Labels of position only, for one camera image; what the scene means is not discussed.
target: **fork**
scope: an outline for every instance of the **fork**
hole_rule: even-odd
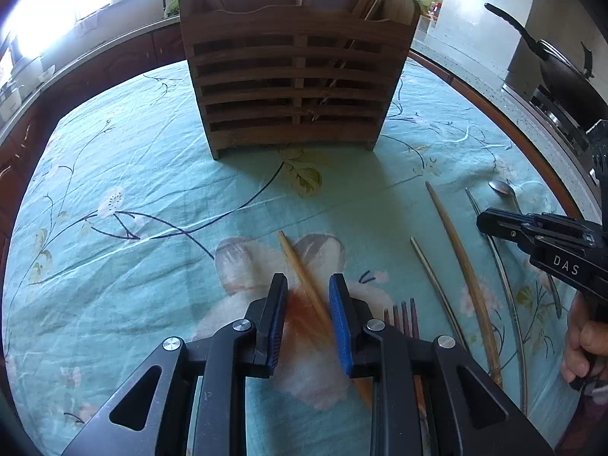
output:
[[[420,331],[418,329],[418,314],[416,313],[416,302],[413,298],[410,299],[410,317],[407,314],[407,302],[401,302],[401,316],[399,316],[399,307],[393,305],[393,317],[391,321],[390,312],[384,309],[384,322],[391,324],[399,329],[406,337],[420,339]],[[424,390],[422,387],[422,379],[420,376],[414,376],[414,387],[416,390],[416,401],[418,403],[418,411],[423,419],[426,419],[426,404],[424,402]]]

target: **silver bolt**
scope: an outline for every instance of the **silver bolt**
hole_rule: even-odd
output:
[[[246,318],[240,318],[232,323],[232,329],[235,331],[247,331],[251,327],[251,322]]]
[[[177,350],[182,345],[182,341],[180,338],[172,336],[165,339],[162,344],[162,347],[168,352],[172,352],[173,350]]]
[[[437,342],[439,343],[440,347],[447,348],[448,350],[456,346],[456,341],[452,336],[440,336],[437,338]]]
[[[370,331],[382,331],[384,329],[384,322],[378,318],[372,318],[367,321],[367,328]]]

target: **wok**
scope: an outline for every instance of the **wok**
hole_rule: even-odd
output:
[[[608,104],[587,80],[593,77],[593,55],[582,42],[584,71],[576,68],[547,41],[535,41],[524,26],[504,10],[490,3],[486,3],[485,7],[522,35],[528,48],[540,58],[540,74],[547,90],[584,130],[590,129],[599,120],[608,120]]]

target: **white wall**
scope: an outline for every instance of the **white wall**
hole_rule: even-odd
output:
[[[42,53],[43,67],[55,69],[99,45],[163,18],[162,0],[123,0],[97,13],[97,27],[85,33],[75,27]]]
[[[526,29],[534,39],[553,44],[580,69],[583,41],[594,54],[595,78],[590,82],[608,101],[608,44],[578,0],[534,0]],[[521,42],[509,67],[507,83],[529,100],[541,82],[539,59]]]
[[[519,44],[519,34],[484,9],[488,2],[526,22],[533,0],[445,0],[433,37],[469,56],[499,77],[507,69]]]

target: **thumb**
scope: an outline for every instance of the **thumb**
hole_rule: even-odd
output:
[[[581,331],[581,346],[589,353],[608,356],[608,324],[587,322]]]

